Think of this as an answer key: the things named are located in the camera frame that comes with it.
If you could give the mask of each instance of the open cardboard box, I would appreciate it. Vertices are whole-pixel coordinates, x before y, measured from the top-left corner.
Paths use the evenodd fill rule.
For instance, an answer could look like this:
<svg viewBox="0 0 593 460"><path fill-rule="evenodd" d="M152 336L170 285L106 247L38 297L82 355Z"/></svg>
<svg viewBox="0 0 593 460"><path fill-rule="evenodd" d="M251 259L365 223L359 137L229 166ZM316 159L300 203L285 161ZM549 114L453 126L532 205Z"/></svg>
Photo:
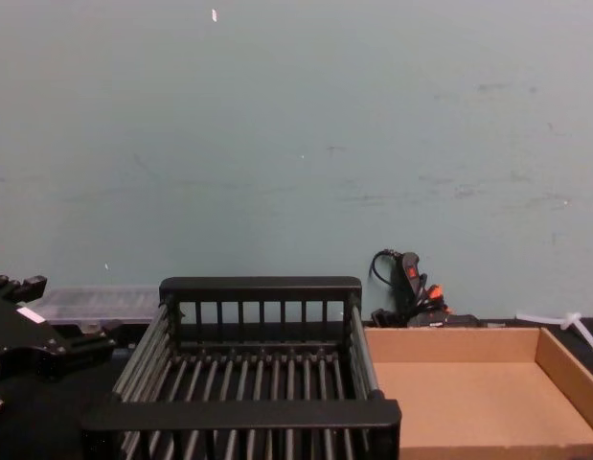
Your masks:
<svg viewBox="0 0 593 460"><path fill-rule="evenodd" d="M400 460L593 460L593 376L547 330L366 335Z"/></svg>

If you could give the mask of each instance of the white label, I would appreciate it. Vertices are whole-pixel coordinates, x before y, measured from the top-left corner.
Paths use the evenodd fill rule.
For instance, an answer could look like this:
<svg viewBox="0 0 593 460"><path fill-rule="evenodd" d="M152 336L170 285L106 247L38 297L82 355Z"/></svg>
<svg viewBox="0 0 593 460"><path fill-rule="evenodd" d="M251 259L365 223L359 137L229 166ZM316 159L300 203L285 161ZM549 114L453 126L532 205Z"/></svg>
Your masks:
<svg viewBox="0 0 593 460"><path fill-rule="evenodd" d="M40 324L45 321L45 318L43 318L38 313L34 313L28 307L22 307L21 309L17 309L17 311L19 311L19 313L26 316L28 319L32 319L36 324Z"/></svg>

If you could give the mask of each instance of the metal rod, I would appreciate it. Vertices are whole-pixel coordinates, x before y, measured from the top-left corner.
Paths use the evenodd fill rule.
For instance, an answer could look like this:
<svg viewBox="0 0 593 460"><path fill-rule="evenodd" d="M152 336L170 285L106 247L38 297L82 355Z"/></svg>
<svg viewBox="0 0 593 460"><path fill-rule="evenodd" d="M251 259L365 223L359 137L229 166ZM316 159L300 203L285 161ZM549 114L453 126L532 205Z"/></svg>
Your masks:
<svg viewBox="0 0 593 460"><path fill-rule="evenodd" d="M211 396L211 390L213 388L213 380L216 378L217 373L217 361L214 360L211 364L211 370L209 371L209 377L207 378L207 384L204 387L204 393L202 395L202 401L207 402L209 396ZM198 441L199 431L193 431L188 439L188 445L185 448L184 458L191 458L196 448L196 442Z"/></svg>
<svg viewBox="0 0 593 460"><path fill-rule="evenodd" d="M287 400L294 399L294 360L287 364ZM285 432L285 460L294 460L294 430Z"/></svg>
<svg viewBox="0 0 593 460"><path fill-rule="evenodd" d="M194 390L196 389L196 384L198 382L198 377L200 377L200 370L202 369L202 360L204 359L197 359L196 360L196 366L194 367L194 373L192 374L192 381L190 381L190 386L188 387L188 392L186 393L185 396L185 401L186 403L188 403L189 401L192 400L192 396L194 395ZM174 452L174 440L171 439L169 440L169 445L166 447L166 452L164 453L164 460L171 460L172 458L172 453Z"/></svg>
<svg viewBox="0 0 593 460"><path fill-rule="evenodd" d="M226 364L226 370L223 374L223 381L221 383L221 390L219 390L219 400L226 401L226 396L228 396L228 387L230 386L230 376L232 375L232 367L234 366L234 361L230 359ZM213 440L217 442L217 431L214 431Z"/></svg>
<svg viewBox="0 0 593 460"><path fill-rule="evenodd" d="M143 337L141 337L141 340L139 341L137 347L134 349L132 356L125 364L124 371L121 373L121 375L117 379L117 382L115 383L115 386L113 387L113 391L115 393L122 394L122 391L124 391L125 384L130 380L134 368L137 364L141 362L142 356L148 350L148 345L151 342L151 340L157 335L161 336L160 332L166 329L166 322L163 323L164 328L162 326L158 326L165 318L166 305L162 306L160 311L158 311L156 316L153 318L153 320L145 330Z"/></svg>
<svg viewBox="0 0 593 460"><path fill-rule="evenodd" d="M263 358L258 358L258 368L256 370L256 381L254 383L254 401L259 401L262 394L262 375L264 371ZM256 442L256 431L254 429L249 430L247 435L247 460L254 460L254 446Z"/></svg>
<svg viewBox="0 0 593 460"><path fill-rule="evenodd" d="M334 360L334 378L336 380L336 396L339 400L345 399L345 390L343 389L343 379L341 378L341 367L338 358ZM354 444L352 442L352 434L348 429L343 431L345 439L345 458L347 460L354 460Z"/></svg>
<svg viewBox="0 0 593 460"><path fill-rule="evenodd" d="M237 389L237 401L242 401L242 397L245 394L245 383L247 379L247 370L249 369L249 361L246 359L243 360L242 365L240 366L240 379L239 379L239 388ZM237 431L235 429L230 431L230 435L228 436L228 444L226 446L226 456L224 457L225 460L232 460L235 452L235 445L237 443Z"/></svg>
<svg viewBox="0 0 593 460"><path fill-rule="evenodd" d="M125 402L131 400L136 401L136 399L141 396L141 392L147 385L149 375L151 374L153 368L162 365L162 362L158 360L158 357L160 357L162 352L168 350L168 342L169 336L165 334L162 341L160 341L160 344L156 347L156 349L153 351L153 354L149 357L149 361L147 363L143 363L143 365L137 368L134 377L132 378L132 385L129 386L123 394L123 399Z"/></svg>
<svg viewBox="0 0 593 460"><path fill-rule="evenodd" d="M352 324L354 325L354 338L361 354L362 365L364 366L366 379L369 383L369 390L377 390L379 385L376 381L375 369L373 368L373 362L371 361L369 349L366 344L366 337L364 336L364 329L360 321L360 311L356 306L352 308Z"/></svg>
<svg viewBox="0 0 593 460"><path fill-rule="evenodd" d="M163 336L160 336L158 342L153 342L153 348L149 348L149 354L145 355L145 360L135 367L132 378L125 385L124 392L122 393L122 401L130 401L132 393L135 392L137 388L141 387L142 383L140 383L140 381L142 376L146 373L149 367L158 364L157 358L159 354L166 349L168 342L169 335L167 333L163 333Z"/></svg>
<svg viewBox="0 0 593 460"><path fill-rule="evenodd" d="M360 397L362 399L366 399L366 395L371 391L368 381L365 377L365 370L364 364L362 363L362 358L360 357L360 353L358 351L358 347L354 344L351 348L351 355L352 355L352 362L351 365L353 366L354 370L354 379L357 386L360 389Z"/></svg>
<svg viewBox="0 0 593 460"><path fill-rule="evenodd" d="M171 388L171 392L169 393L169 397L168 397L168 401L169 403L174 401L174 397L177 394L177 391L179 390L179 385L181 384L181 380L183 379L183 375L185 374L185 370L188 367L188 360L186 358L183 358L181 361L181 366L179 367L179 372L177 373L177 377L174 380L174 384L172 385ZM153 456L153 453L155 452L155 447L158 444L158 441L160 440L160 436L161 436L162 432L161 431L154 431L153 435L151 436L151 442L149 443L149 450L151 452L151 456Z"/></svg>
<svg viewBox="0 0 593 460"><path fill-rule="evenodd" d="M279 368L281 362L276 357L273 359L273 373L272 373L272 383L270 387L270 400L277 401L279 397ZM271 429L267 431L266 434L266 460L273 459L273 432Z"/></svg>
<svg viewBox="0 0 593 460"><path fill-rule="evenodd" d="M305 395L305 401L309 401L311 399L311 361L308 359L308 357L305 358L303 380L304 380L303 393ZM313 459L315 457L315 448L313 447L312 434L313 433L310 430L303 431L303 451L306 448L307 444L309 444L310 445L310 452L309 452L310 459Z"/></svg>
<svg viewBox="0 0 593 460"><path fill-rule="evenodd" d="M169 370L171 369L171 362L167 362L170 351L171 350L167 348L162 354L161 358L158 360L159 364L161 364L162 362L166 362L166 364L164 365L165 372L160 373L159 371L154 371L153 375L149 376L148 385L145 388L143 394L135 395L135 397L133 397L134 402L138 402L139 399L141 402L155 401L157 399L162 386L164 386L164 382L169 373ZM130 460L134 455L134 452L136 451L136 448L139 444L140 437L141 432L139 431L130 431L125 435L124 441L122 442L122 449L126 452L125 458L127 460ZM143 449L144 448L149 449L149 443L145 443L143 445Z"/></svg>
<svg viewBox="0 0 593 460"><path fill-rule="evenodd" d="M326 389L326 360L321 357L319 360L319 388L322 400L328 398ZM324 452L326 460L334 459L334 450L332 450L332 432L329 429L324 430Z"/></svg>
<svg viewBox="0 0 593 460"><path fill-rule="evenodd" d="M305 400L311 399L311 361L305 359Z"/></svg>

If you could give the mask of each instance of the black mechanical part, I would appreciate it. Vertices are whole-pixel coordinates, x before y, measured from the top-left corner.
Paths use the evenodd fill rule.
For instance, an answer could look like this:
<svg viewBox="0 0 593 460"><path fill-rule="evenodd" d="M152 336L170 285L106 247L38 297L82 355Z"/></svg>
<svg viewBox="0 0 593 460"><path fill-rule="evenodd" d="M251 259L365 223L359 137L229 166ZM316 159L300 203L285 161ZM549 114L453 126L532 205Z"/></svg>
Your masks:
<svg viewBox="0 0 593 460"><path fill-rule="evenodd" d="M380 258L391 263L389 280L376 269L376 262ZM472 315L451 314L440 287L432 285L426 288L428 276L420 273L419 262L420 257L414 252L400 253L384 249L375 254L370 271L391 288L396 308L395 311L373 311L373 324L379 328L479 326Z"/></svg>
<svg viewBox="0 0 593 460"><path fill-rule="evenodd" d="M65 338L41 316L15 305L41 297L46 286L42 276L23 283L0 276L0 379L28 369L57 378L111 357L115 342L105 333Z"/></svg>
<svg viewBox="0 0 593 460"><path fill-rule="evenodd" d="M355 278L167 280L115 397L82 421L85 459L396 459L399 407L378 389L360 295ZM184 303L217 322L181 324ZM300 314L319 305L321 324Z"/></svg>

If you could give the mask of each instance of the black cable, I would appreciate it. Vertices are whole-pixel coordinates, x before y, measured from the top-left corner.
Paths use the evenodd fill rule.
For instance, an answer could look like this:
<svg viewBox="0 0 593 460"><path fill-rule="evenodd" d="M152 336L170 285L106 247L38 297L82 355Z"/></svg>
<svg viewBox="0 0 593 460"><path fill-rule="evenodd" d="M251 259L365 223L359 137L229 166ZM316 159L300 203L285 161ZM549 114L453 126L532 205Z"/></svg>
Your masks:
<svg viewBox="0 0 593 460"><path fill-rule="evenodd" d="M388 285L389 287L392 286L392 283L390 283L388 280L386 280L385 278L383 278L378 271L376 271L376 260L379 257L391 257L392 259L394 259L395 262L397 262L399 260L399 257L401 256L401 254L397 251L394 251L392 249L383 249L382 251L379 251L375 254L375 256L373 256L373 260L371 261L371 268L369 269L369 276L371 275L371 272L373 272L375 274L375 276L379 279L379 281L385 283L386 285Z"/></svg>

